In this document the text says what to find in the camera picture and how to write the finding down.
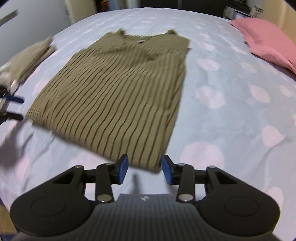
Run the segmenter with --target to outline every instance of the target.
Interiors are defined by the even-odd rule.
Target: pink pillow
[[[296,45],[276,25],[259,18],[230,22],[244,35],[250,52],[296,74]]]

